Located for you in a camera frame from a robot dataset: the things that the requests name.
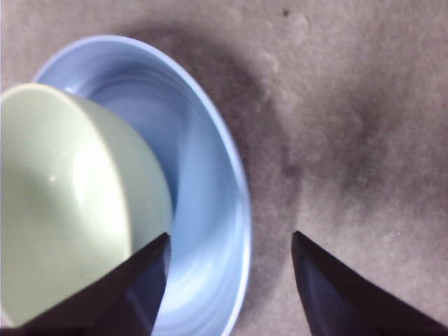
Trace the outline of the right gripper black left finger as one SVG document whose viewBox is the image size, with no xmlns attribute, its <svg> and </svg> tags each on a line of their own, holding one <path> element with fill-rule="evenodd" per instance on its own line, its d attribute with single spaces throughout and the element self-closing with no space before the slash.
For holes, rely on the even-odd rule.
<svg viewBox="0 0 448 336">
<path fill-rule="evenodd" d="M 171 242 L 161 234 L 100 280 L 2 335 L 150 335 L 167 284 Z"/>
</svg>

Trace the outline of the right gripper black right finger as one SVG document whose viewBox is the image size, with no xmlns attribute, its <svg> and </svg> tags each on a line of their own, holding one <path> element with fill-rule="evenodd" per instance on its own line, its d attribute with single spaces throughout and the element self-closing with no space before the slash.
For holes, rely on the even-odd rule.
<svg viewBox="0 0 448 336">
<path fill-rule="evenodd" d="M 310 238 L 292 235 L 297 291 L 313 335 L 446 335 L 447 327 L 346 266 Z"/>
</svg>

